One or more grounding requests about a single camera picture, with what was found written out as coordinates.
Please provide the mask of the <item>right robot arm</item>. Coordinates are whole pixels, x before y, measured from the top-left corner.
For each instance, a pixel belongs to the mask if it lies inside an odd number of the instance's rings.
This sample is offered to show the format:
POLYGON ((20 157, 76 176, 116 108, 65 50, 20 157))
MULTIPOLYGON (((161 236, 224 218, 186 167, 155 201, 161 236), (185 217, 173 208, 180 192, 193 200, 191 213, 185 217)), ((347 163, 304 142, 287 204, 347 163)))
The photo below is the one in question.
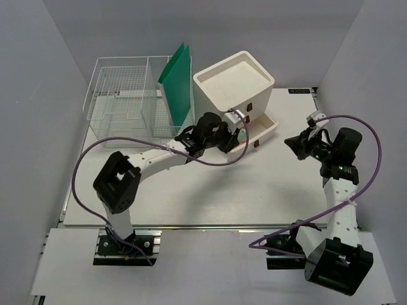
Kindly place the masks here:
POLYGON ((284 142, 299 160, 311 156, 320 161, 327 207, 334 212, 328 217, 325 231, 304 224, 291 231, 287 245, 292 252, 305 254, 306 281, 352 296, 373 265, 373 254, 362 247, 356 208, 350 202, 359 184, 353 162, 362 135, 341 128, 335 140, 327 143, 322 133, 309 127, 284 142))

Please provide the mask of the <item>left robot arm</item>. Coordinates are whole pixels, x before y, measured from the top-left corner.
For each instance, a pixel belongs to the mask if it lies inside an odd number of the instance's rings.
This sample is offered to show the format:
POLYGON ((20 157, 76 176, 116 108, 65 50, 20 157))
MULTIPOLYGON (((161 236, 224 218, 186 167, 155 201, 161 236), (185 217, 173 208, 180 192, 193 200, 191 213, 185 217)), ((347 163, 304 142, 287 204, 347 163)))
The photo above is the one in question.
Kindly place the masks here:
POLYGON ((230 110, 222 117, 206 112, 197 124, 185 128, 165 145, 155 144, 151 150, 133 156, 119 151, 112 153, 93 188, 104 205, 113 247, 122 254, 134 247, 135 231, 129 208, 142 181, 174 166, 199 161, 213 147, 229 153, 239 145, 238 135, 246 128, 241 111, 230 110))

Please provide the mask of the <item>green plastic folder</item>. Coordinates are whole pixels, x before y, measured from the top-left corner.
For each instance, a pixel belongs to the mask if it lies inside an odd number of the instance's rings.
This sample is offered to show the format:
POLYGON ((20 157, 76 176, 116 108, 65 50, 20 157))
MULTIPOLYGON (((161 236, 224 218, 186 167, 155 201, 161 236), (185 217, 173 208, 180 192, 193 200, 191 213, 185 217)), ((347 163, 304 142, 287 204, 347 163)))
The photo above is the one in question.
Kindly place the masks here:
POLYGON ((164 67, 158 86, 169 115, 169 126, 176 136, 191 108, 191 57, 190 48, 184 43, 164 67))

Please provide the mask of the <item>white bottom drawer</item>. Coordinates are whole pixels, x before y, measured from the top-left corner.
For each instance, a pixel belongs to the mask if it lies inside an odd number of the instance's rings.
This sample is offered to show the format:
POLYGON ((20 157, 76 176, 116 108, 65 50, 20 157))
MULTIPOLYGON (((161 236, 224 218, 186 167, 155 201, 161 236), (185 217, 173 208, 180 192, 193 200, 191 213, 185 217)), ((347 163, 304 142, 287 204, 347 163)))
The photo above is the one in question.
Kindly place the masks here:
MULTIPOLYGON (((247 153, 258 148, 264 142, 275 135, 279 123, 269 118, 266 114, 262 114, 258 118, 250 121, 247 124, 249 131, 249 145, 247 153)), ((245 142, 239 143, 237 147, 232 149, 228 154, 228 161, 238 158, 245 148, 245 142)))

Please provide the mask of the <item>white drawer cabinet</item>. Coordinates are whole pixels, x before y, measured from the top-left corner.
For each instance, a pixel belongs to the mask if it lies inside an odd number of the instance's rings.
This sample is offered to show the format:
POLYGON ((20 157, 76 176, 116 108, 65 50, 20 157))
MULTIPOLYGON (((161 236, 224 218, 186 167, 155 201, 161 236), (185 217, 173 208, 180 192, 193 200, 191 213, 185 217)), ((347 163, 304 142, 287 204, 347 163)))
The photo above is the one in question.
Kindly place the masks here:
POLYGON ((195 118, 240 110, 246 123, 266 114, 275 80, 248 52, 240 51, 193 75, 195 118))

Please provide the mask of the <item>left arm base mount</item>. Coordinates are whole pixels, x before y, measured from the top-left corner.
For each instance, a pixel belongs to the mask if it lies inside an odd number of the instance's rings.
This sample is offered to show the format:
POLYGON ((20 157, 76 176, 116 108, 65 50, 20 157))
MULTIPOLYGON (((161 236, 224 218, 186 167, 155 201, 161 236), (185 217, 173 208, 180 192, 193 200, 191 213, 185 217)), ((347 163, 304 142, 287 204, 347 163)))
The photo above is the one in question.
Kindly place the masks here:
POLYGON ((143 252, 116 241, 107 232, 100 230, 93 256, 94 266, 138 266, 152 267, 160 250, 161 232, 138 231, 133 244, 143 252))

